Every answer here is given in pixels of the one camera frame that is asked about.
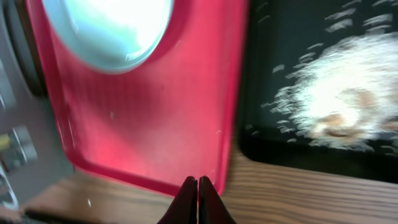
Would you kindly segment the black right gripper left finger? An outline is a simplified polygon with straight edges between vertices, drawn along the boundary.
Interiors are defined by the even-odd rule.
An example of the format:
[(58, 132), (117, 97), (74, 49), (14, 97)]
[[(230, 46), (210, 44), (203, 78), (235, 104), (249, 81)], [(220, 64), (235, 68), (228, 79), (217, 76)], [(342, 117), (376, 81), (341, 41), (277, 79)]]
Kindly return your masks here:
[(198, 181), (187, 177), (158, 224), (197, 223)]

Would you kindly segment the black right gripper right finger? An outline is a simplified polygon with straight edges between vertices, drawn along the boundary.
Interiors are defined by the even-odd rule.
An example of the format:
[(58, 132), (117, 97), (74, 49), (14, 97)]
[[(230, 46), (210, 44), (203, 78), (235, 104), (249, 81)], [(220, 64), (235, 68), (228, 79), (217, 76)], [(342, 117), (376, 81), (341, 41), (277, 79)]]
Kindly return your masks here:
[(198, 223), (236, 224), (207, 176), (199, 182)]

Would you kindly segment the light blue plate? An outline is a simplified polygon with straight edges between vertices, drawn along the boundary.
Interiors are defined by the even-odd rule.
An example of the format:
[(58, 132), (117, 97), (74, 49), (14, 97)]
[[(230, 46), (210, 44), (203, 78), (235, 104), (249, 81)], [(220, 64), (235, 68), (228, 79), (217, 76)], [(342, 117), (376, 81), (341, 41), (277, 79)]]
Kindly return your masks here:
[(173, 0), (43, 0), (52, 29), (88, 66), (110, 74), (144, 63), (161, 41)]

